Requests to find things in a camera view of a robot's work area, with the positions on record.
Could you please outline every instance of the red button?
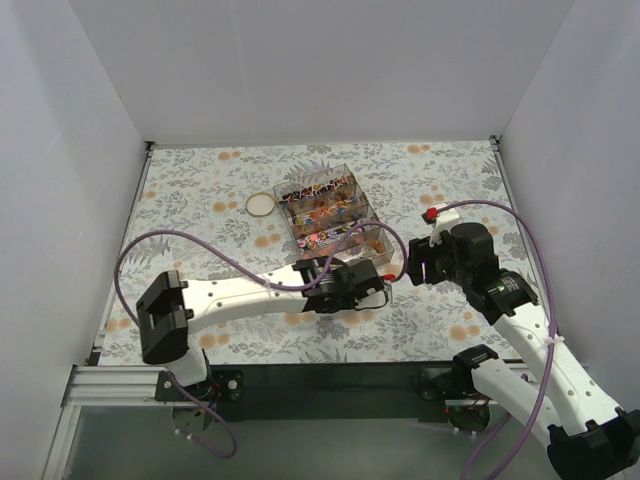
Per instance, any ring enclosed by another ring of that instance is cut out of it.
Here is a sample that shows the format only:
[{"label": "red button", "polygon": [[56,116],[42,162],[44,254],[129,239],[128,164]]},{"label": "red button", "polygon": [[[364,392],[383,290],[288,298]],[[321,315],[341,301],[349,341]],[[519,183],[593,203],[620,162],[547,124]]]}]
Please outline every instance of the red button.
[{"label": "red button", "polygon": [[427,209],[427,220],[435,220],[438,216],[438,209],[436,207],[431,207]]}]

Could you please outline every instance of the transparent container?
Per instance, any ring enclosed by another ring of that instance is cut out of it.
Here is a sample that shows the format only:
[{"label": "transparent container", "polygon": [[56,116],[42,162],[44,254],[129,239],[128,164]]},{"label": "transparent container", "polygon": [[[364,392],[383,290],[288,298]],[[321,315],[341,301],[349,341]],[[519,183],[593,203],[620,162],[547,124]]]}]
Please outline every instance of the transparent container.
[{"label": "transparent container", "polygon": [[300,206],[293,204],[285,209],[285,217],[295,240],[372,215],[367,196],[358,184],[348,184],[312,200],[304,200]]},{"label": "transparent container", "polygon": [[[378,221],[378,216],[373,211],[369,205],[364,205],[363,207],[359,207],[358,209],[350,210],[349,215],[355,213],[358,218],[349,218],[345,219],[344,223],[340,223],[337,226],[332,228],[313,231],[308,233],[305,236],[296,235],[297,226],[293,227],[293,236],[297,241],[298,249],[302,251],[302,253],[312,253],[315,250],[320,250],[325,247],[330,247],[331,249],[345,237],[346,233],[352,228],[357,226],[359,223],[364,223],[368,220]],[[375,228],[370,225],[365,225],[363,227],[356,228],[349,236],[354,236],[363,233],[365,230],[371,230]]]},{"label": "transparent container", "polygon": [[[335,249],[337,242],[322,246],[320,248],[305,249],[298,248],[301,258],[314,258],[330,255]],[[370,258],[376,267],[391,262],[394,249],[389,241],[389,237],[380,227],[364,227],[364,231],[351,235],[340,246],[339,253],[335,256],[343,262],[349,262],[356,258]]]},{"label": "transparent container", "polygon": [[276,200],[283,212],[287,206],[293,206],[295,214],[308,211],[303,205],[309,205],[309,200],[322,196],[332,190],[355,185],[356,178],[346,165],[328,168],[318,172],[303,175],[295,180],[280,183],[273,187]]}]

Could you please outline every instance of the white backdrop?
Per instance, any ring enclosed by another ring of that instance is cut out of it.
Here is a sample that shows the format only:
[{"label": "white backdrop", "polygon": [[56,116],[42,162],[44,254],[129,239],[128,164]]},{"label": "white backdrop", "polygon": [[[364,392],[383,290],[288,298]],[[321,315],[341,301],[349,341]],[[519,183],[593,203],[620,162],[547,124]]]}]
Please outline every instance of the white backdrop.
[{"label": "white backdrop", "polygon": [[504,135],[562,332],[628,410],[640,408],[638,78],[640,3],[576,0]]},{"label": "white backdrop", "polygon": [[502,133],[573,0],[71,0],[146,140]]},{"label": "white backdrop", "polygon": [[39,478],[144,145],[67,0],[0,2],[0,465]]}]

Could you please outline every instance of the white bracket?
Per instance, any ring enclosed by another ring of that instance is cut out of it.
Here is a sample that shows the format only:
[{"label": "white bracket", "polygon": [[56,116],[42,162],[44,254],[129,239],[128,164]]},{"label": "white bracket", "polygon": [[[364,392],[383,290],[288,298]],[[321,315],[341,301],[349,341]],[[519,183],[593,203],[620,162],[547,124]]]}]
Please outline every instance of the white bracket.
[{"label": "white bracket", "polygon": [[548,326],[543,308],[531,303],[518,307],[513,317],[503,315],[493,325],[538,379],[544,372],[547,346],[555,343],[547,396],[568,435],[586,432],[588,421],[602,425],[616,418],[618,402],[596,384],[564,342],[549,338]]},{"label": "white bracket", "polygon": [[[492,358],[482,362],[478,368],[471,370],[471,378],[478,392],[498,402],[522,425],[527,423],[538,390],[514,373],[503,360]],[[560,425],[560,419],[551,400],[545,397],[531,430],[545,448],[551,441],[547,429],[549,425]]]},{"label": "white bracket", "polygon": [[[439,210],[446,206],[447,206],[446,203],[439,203],[429,208],[435,208],[436,210]],[[453,227],[455,227],[460,223],[460,221],[461,221],[460,215],[458,215],[458,212],[456,212],[455,208],[452,208],[451,210],[447,210],[442,213],[438,213],[438,216],[436,217],[436,223],[433,226],[433,231],[431,232],[429,246],[433,247],[434,245],[437,245],[440,242],[442,242],[442,239],[440,238],[440,235],[442,234],[442,232],[444,231],[450,232]]]},{"label": "white bracket", "polygon": [[[271,283],[304,285],[300,272],[291,265],[261,275]],[[300,313],[307,304],[301,292],[283,292],[260,285],[247,277],[227,280],[187,280],[182,290],[186,309],[193,310],[189,334],[238,318],[266,313]]]}]

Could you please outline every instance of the floral patterned surface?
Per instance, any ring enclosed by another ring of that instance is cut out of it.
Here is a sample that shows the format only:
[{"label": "floral patterned surface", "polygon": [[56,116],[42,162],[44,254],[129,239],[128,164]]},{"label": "floral patterned surface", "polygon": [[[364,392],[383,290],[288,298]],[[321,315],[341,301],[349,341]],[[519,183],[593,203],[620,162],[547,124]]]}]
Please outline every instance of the floral patterned surface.
[{"label": "floral patterned surface", "polygon": [[[429,205],[474,198],[508,202],[489,142],[161,149],[150,161],[129,240],[154,229],[183,230],[256,272],[294,262],[295,244],[277,211],[254,218],[244,209],[245,201],[306,172],[347,163],[380,219],[406,243],[429,234],[420,218]],[[503,267],[535,285],[522,238],[508,214],[481,206],[461,214],[487,225]],[[401,261],[396,248],[382,270],[396,273]],[[185,279],[237,275],[197,245],[155,237],[125,262],[126,298],[134,304],[169,269],[179,269]],[[139,332],[118,301],[110,317],[100,364],[142,364]],[[213,364],[449,360],[479,343],[503,358],[517,358],[458,287],[414,287],[408,278],[394,285],[393,303],[381,310],[246,318],[200,332],[198,342]]]}]

